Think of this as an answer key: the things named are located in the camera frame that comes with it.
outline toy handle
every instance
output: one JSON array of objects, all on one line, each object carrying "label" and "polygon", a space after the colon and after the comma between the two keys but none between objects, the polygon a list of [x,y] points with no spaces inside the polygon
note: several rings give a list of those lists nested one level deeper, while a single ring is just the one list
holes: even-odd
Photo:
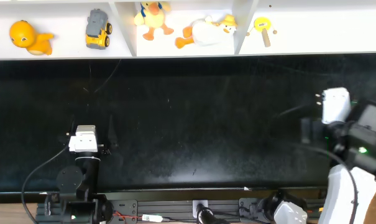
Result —
[{"label": "toy handle", "polygon": [[268,31],[264,28],[262,29],[262,38],[264,40],[265,47],[270,47],[270,40],[268,36]]}]

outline yellow hat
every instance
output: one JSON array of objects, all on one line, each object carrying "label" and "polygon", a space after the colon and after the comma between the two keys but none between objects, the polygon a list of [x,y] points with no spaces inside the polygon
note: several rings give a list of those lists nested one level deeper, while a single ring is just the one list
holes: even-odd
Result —
[{"label": "yellow hat", "polygon": [[235,22],[235,17],[232,15],[226,15],[225,19],[221,22],[221,24],[227,25],[227,26],[236,26],[237,24]]}]

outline toy truck wheel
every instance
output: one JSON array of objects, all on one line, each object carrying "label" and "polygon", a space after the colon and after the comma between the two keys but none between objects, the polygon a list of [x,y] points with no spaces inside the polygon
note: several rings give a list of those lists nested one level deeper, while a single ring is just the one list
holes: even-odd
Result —
[{"label": "toy truck wheel", "polygon": [[105,47],[109,47],[109,43],[110,43],[109,37],[106,36],[105,37]]},{"label": "toy truck wheel", "polygon": [[112,24],[108,23],[108,24],[106,25],[106,33],[109,35],[109,34],[112,33],[112,31],[113,31]]}]

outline black table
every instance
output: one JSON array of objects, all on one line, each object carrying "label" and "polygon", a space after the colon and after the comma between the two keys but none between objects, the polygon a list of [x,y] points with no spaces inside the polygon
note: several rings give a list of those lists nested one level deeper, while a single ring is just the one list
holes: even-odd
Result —
[{"label": "black table", "polygon": [[[264,144],[271,119],[332,87],[376,100],[376,54],[126,59],[94,93],[117,62],[0,62],[0,192],[62,149],[72,115],[103,132],[110,114],[120,148],[102,159],[102,192],[325,187],[328,158]],[[279,131],[295,138],[298,121]],[[27,191],[56,190],[72,163],[62,154]]]}]

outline plush duck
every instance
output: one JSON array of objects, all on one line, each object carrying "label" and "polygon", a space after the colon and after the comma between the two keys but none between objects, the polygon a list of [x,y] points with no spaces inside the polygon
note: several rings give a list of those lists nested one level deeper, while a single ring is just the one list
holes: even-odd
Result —
[{"label": "plush duck", "polygon": [[9,29],[9,36],[15,46],[26,48],[32,55],[52,54],[49,40],[53,34],[38,34],[26,21],[14,23]]},{"label": "plush duck", "polygon": [[236,31],[237,24],[232,15],[216,23],[211,16],[205,20],[198,20],[183,29],[183,37],[175,40],[175,45],[181,49],[187,44],[198,44],[200,46],[214,45],[229,40]]},{"label": "plush duck", "polygon": [[167,12],[171,11],[171,6],[167,2],[141,2],[141,10],[135,16],[134,22],[137,26],[145,24],[149,27],[149,32],[144,34],[147,40],[154,40],[154,32],[157,28],[162,28],[165,35],[174,32],[173,29],[165,25],[165,14],[162,9]]}]

